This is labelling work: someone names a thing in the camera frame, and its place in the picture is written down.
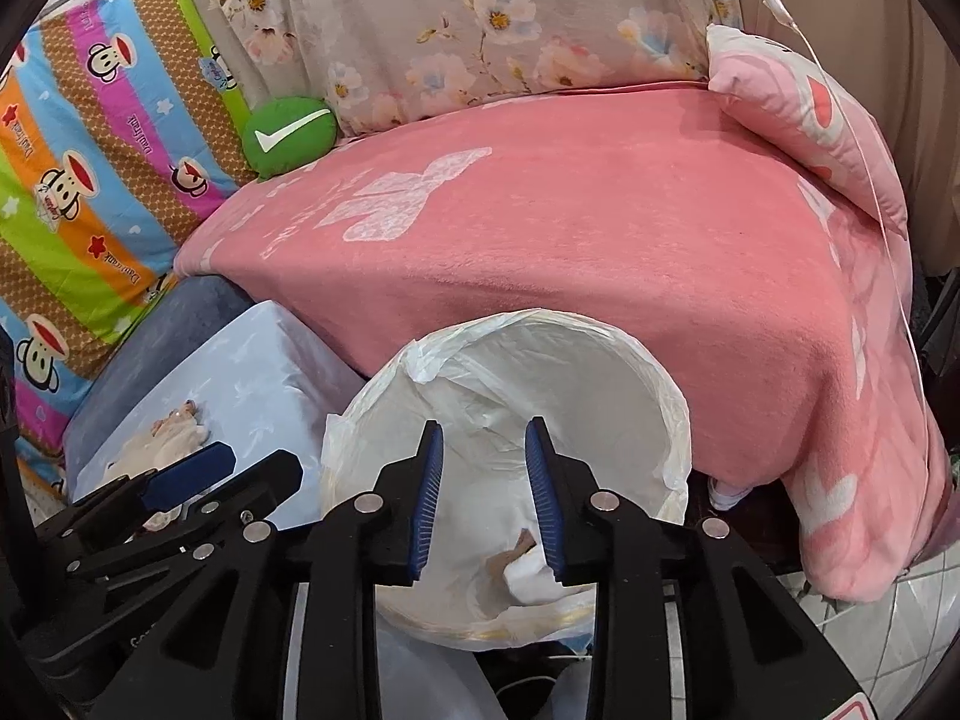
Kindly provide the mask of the floral grey quilt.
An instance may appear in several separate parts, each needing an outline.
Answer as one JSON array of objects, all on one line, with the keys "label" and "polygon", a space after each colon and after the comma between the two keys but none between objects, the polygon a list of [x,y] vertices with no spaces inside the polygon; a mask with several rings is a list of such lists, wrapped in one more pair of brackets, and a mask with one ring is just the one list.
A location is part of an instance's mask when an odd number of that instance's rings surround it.
[{"label": "floral grey quilt", "polygon": [[703,80],[739,0],[197,0],[252,98],[327,101],[366,135],[494,99]]}]

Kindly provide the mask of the white bag-lined trash bin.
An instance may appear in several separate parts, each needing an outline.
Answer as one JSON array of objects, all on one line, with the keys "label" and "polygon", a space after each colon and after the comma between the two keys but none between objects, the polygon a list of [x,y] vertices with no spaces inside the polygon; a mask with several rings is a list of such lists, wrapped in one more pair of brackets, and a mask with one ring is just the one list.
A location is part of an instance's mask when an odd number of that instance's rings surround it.
[{"label": "white bag-lined trash bin", "polygon": [[667,369],[635,337],[547,309],[443,328],[400,349],[325,423],[323,511],[366,493],[382,466],[415,454],[425,422],[443,427],[427,565],[413,587],[376,595],[393,626],[474,652],[590,631],[596,592],[589,585],[555,603],[517,605],[485,567],[523,528],[539,531],[524,460],[526,427],[536,416],[555,449],[587,461],[601,486],[651,517],[682,522],[690,411]]}]

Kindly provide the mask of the trash inside bin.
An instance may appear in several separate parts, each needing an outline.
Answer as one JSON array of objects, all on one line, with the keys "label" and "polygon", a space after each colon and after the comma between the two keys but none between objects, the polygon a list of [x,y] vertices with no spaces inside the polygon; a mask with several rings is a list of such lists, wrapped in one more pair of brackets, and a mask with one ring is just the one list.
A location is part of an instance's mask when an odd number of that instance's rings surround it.
[{"label": "trash inside bin", "polygon": [[527,528],[521,530],[512,548],[489,557],[485,567],[491,582],[517,605],[555,603],[569,593],[547,564],[544,546]]}]

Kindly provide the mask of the dark blue velvet cushion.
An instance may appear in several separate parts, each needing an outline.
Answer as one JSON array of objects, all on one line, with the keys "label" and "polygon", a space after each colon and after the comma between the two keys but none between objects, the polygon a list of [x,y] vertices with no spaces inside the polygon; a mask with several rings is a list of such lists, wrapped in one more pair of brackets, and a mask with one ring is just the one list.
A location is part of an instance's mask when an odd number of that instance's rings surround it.
[{"label": "dark blue velvet cushion", "polygon": [[67,468],[83,468],[156,383],[252,304],[217,275],[176,284],[121,344],[71,418],[64,434]]}]

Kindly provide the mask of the green checkmark cushion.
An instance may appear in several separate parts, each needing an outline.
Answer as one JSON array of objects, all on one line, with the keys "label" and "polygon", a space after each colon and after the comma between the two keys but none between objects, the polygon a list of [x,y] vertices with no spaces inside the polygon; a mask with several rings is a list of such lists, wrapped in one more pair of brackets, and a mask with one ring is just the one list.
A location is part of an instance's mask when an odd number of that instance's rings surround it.
[{"label": "green checkmark cushion", "polygon": [[241,143],[252,171],[267,181],[319,160],[337,138],[337,119],[324,99],[293,96],[257,107]]}]

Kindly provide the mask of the light blue patterned pillow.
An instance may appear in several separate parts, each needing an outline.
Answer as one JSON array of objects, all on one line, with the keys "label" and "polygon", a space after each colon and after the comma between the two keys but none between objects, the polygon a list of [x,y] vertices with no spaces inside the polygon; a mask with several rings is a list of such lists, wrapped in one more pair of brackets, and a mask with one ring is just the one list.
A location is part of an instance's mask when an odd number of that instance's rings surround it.
[{"label": "light blue patterned pillow", "polygon": [[316,522],[325,423],[361,387],[363,379],[290,310],[259,302],[156,383],[83,468],[67,468],[70,495],[91,493],[128,439],[194,400],[208,438],[235,452],[238,472],[277,449],[296,455],[301,486],[270,520],[280,530]]}]

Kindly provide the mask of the white tissue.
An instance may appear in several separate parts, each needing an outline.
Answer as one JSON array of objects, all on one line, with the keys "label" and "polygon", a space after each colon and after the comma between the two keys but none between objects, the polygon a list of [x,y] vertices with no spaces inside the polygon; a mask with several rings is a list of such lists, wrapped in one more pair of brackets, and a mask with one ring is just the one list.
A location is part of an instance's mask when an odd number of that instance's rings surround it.
[{"label": "white tissue", "polygon": [[128,439],[119,453],[106,463],[101,483],[162,470],[200,450],[206,439],[208,429],[199,421],[197,403],[185,400],[163,419],[153,422],[153,426]]}]

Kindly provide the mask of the pink floral pillow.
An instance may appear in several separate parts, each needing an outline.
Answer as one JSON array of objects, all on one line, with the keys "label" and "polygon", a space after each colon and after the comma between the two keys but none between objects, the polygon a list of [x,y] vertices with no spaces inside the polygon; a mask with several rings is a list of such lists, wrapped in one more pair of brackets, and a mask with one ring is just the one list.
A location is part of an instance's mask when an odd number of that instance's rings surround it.
[{"label": "pink floral pillow", "polygon": [[765,138],[903,238],[905,192],[872,114],[815,62],[768,37],[706,30],[708,89],[740,125]]}]

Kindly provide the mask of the colourful monkey striped pillow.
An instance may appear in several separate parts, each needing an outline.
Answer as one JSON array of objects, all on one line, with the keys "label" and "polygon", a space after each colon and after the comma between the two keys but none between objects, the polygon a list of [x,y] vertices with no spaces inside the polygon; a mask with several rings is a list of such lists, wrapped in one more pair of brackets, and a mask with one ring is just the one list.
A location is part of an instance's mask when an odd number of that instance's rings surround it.
[{"label": "colourful monkey striped pillow", "polygon": [[2,327],[16,458],[64,495],[65,431],[172,288],[179,247],[249,182],[249,107],[194,0],[88,0],[2,73]]}]

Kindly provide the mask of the pink bed blanket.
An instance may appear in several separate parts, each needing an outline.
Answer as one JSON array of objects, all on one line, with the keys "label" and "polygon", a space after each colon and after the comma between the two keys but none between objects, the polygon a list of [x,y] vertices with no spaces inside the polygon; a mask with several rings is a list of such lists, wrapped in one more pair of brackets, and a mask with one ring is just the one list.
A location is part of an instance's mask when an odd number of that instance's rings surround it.
[{"label": "pink bed blanket", "polygon": [[697,85],[517,98],[252,182],[179,250],[285,305],[358,371],[478,317],[555,309],[640,340],[693,463],[782,481],[805,573],[882,596],[934,553],[949,461],[903,327],[908,244]]}]

